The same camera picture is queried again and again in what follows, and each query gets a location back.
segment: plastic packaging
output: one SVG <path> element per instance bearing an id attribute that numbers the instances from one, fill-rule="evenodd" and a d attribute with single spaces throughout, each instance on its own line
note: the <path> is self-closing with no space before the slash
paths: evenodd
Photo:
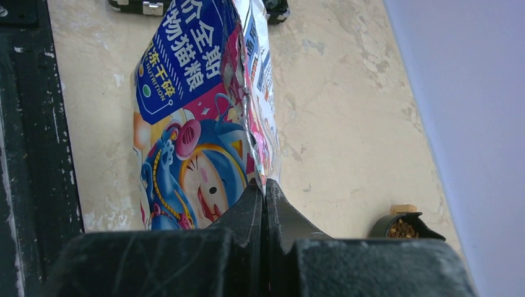
<path id="1" fill-rule="evenodd" d="M 205 228 L 279 180 L 262 0 L 176 0 L 132 74 L 147 229 Z"/>

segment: beige floor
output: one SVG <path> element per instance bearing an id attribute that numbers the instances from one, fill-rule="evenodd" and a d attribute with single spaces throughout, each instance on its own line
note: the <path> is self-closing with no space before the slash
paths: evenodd
<path id="1" fill-rule="evenodd" d="M 459 243 L 380 0 L 291 1 L 271 27 L 282 185 L 332 236 L 359 238 L 392 204 Z M 128 75 L 160 22 L 105 0 L 49 0 L 87 231 L 141 227 Z"/>

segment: green dot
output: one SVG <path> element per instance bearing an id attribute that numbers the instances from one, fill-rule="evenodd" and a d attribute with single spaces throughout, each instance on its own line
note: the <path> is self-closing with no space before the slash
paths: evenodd
<path id="1" fill-rule="evenodd" d="M 142 86 L 142 93 L 144 94 L 144 96 L 146 98 L 150 97 L 151 96 L 151 89 L 149 88 L 148 85 L 143 85 Z"/>

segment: metal latch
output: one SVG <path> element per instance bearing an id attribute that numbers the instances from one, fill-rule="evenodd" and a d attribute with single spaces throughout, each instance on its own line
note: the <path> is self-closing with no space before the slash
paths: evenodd
<path id="1" fill-rule="evenodd" d="M 162 2 L 151 3 L 149 1 L 143 1 L 142 2 L 142 14 L 163 16 L 164 15 L 164 4 Z"/>

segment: screw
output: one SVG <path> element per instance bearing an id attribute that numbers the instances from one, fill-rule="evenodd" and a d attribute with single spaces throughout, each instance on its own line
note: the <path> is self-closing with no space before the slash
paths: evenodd
<path id="1" fill-rule="evenodd" d="M 7 13 L 7 9 L 5 9 L 4 6 L 0 6 L 0 17 L 5 17 Z"/>

